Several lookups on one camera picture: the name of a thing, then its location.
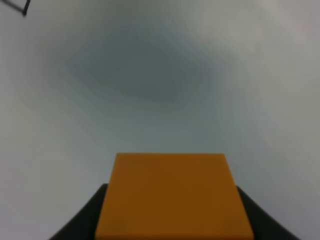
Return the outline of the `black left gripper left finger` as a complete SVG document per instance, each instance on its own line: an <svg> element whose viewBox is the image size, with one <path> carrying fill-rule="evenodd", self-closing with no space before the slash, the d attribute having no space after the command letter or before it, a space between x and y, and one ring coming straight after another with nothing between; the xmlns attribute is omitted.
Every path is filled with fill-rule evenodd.
<svg viewBox="0 0 320 240"><path fill-rule="evenodd" d="M84 207L50 240L94 240L107 189L108 184L102 184Z"/></svg>

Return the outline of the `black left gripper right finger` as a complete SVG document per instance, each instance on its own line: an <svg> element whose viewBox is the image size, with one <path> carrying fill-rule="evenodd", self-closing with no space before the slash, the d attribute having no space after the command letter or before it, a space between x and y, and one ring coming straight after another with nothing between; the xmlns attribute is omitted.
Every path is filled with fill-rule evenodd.
<svg viewBox="0 0 320 240"><path fill-rule="evenodd" d="M265 212L239 186L237 186L237 190L248 216L255 240L299 239Z"/></svg>

